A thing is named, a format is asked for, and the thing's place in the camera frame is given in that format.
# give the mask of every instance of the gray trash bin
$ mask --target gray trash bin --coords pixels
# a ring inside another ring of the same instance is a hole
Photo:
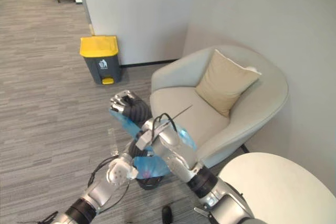
[[[121,80],[116,36],[80,38],[80,55],[97,84],[113,84]]]

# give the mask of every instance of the wire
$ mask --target wire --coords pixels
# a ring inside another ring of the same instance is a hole
[[[168,115],[167,113],[162,113],[162,114],[160,115],[159,121],[161,121],[161,118],[162,118],[164,115],[167,116],[168,120],[169,120],[169,121],[171,122],[171,124],[173,125],[174,131],[177,132],[176,125],[175,125],[173,119],[172,119],[172,118],[170,117],[170,115]]]
[[[124,193],[121,195],[120,199],[118,199],[118,201],[117,201],[116,203],[114,203],[113,205],[111,205],[111,206],[109,206],[108,208],[104,209],[104,210],[101,211],[100,213],[103,213],[103,212],[105,212],[105,211],[107,211],[107,210],[110,210],[112,207],[114,207],[116,204],[118,204],[118,203],[122,200],[122,198],[126,195],[126,193],[127,193],[129,187],[130,187],[130,183],[128,182],[127,187],[126,187]]]
[[[112,160],[116,159],[117,157],[119,157],[119,155],[108,157],[108,158],[104,159],[102,162],[100,162],[100,164],[96,167],[96,169],[94,169],[94,171],[91,173],[91,176],[90,176],[89,181],[88,181],[88,187],[91,186],[92,183],[94,182],[94,178],[96,176],[97,171],[102,169],[104,166],[109,164]]]
[[[155,123],[156,123],[157,120],[159,120],[159,122],[160,122],[160,121],[161,121],[161,118],[162,118],[164,115],[167,116],[169,122],[172,124],[172,126],[173,126],[173,128],[174,128],[174,131],[177,132],[176,125],[175,125],[173,119],[170,117],[170,115],[168,115],[167,113],[162,113],[161,115],[157,116],[157,117],[154,119],[154,121],[153,121],[153,125],[152,125],[152,141],[154,140]]]
[[[37,223],[37,224],[50,224],[56,215],[58,214],[58,211],[53,212],[51,215],[49,215],[47,218],[45,218],[43,221],[26,221],[26,222],[17,222],[19,224],[28,224],[28,223]]]

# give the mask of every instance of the round white table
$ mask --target round white table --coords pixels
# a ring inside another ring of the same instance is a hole
[[[230,161],[219,177],[267,224],[335,224],[336,198],[310,172],[283,157],[248,153]]]

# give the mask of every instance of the blue plastic bag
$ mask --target blue plastic bag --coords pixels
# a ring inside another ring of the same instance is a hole
[[[122,127],[126,130],[133,138],[140,131],[140,128],[136,126],[129,118],[126,116],[110,110],[110,114],[114,116],[119,122],[121,122]],[[179,137],[183,143],[189,145],[193,150],[197,149],[197,146],[193,139],[188,134],[187,130],[176,125],[176,129]],[[146,150],[152,152],[153,149],[151,146],[148,146]],[[147,156],[147,157],[135,157],[134,165],[139,171],[137,176],[138,179],[151,178],[151,177],[160,177],[170,173],[170,170],[166,163],[159,156]]]

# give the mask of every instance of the chair cushion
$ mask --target chair cushion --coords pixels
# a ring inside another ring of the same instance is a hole
[[[150,100],[154,117],[164,112],[174,117],[193,105],[174,121],[188,131],[198,148],[229,124],[229,119],[205,102],[194,87],[159,89],[152,93]]]
[[[244,68],[215,50],[196,92],[220,114],[228,117],[231,107],[260,73]]]

